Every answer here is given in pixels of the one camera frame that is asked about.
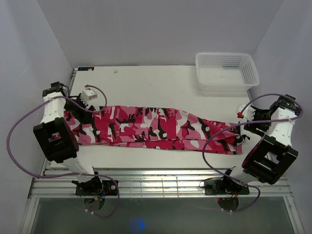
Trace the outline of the pink camouflage trousers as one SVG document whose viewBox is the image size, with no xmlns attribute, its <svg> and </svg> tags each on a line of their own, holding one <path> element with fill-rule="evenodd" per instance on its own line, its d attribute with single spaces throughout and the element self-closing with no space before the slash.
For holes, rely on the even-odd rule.
<svg viewBox="0 0 312 234">
<path fill-rule="evenodd" d="M 66 111 L 78 144 L 238 155 L 248 136 L 234 124 L 206 120 L 174 108 L 107 106 L 83 124 Z"/>
</svg>

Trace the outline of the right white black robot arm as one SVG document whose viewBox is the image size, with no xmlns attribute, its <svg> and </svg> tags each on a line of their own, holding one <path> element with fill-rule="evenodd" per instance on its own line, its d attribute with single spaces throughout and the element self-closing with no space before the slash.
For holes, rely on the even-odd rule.
<svg viewBox="0 0 312 234">
<path fill-rule="evenodd" d="M 261 182 L 275 184 L 298 157 L 292 147 L 291 135 L 295 118 L 302 110 L 289 95 L 279 97 L 269 109 L 245 106 L 238 112 L 248 124 L 244 130 L 261 137 L 243 160 L 241 166 L 227 169 L 220 181 L 222 192 L 239 193 L 244 184 Z"/>
</svg>

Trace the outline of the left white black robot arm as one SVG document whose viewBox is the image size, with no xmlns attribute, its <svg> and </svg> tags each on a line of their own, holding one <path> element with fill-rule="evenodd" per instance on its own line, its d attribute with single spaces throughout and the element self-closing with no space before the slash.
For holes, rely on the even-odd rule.
<svg viewBox="0 0 312 234">
<path fill-rule="evenodd" d="M 88 86 L 77 96 L 69 96 L 68 91 L 68 87 L 60 82 L 54 82 L 50 88 L 43 90 L 42 98 L 47 104 L 43 119 L 33 128 L 33 132 L 48 161 L 76 173 L 77 178 L 72 183 L 83 192 L 98 195 L 103 190 L 103 182 L 94 168 L 78 156 L 78 141 L 65 120 L 65 111 L 68 111 L 81 123 L 91 121 L 95 108 L 89 105 L 89 101 L 98 95 Z"/>
</svg>

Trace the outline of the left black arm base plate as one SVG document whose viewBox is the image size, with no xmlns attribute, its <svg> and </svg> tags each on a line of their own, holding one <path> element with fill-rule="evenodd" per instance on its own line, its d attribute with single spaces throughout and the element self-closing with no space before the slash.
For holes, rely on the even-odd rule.
<svg viewBox="0 0 312 234">
<path fill-rule="evenodd" d="M 117 195 L 117 187 L 111 180 L 102 180 L 102 191 L 101 192 L 85 192 L 78 186 L 75 190 L 75 195 L 78 196 L 100 196 L 100 195 L 107 195 L 107 196 L 116 196 Z"/>
</svg>

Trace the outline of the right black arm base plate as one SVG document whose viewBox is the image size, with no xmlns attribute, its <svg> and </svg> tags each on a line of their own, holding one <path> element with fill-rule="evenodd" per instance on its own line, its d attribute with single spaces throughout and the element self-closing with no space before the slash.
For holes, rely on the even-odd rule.
<svg viewBox="0 0 312 234">
<path fill-rule="evenodd" d="M 221 178 L 204 180 L 205 195 L 249 195 L 248 187 Z"/>
</svg>

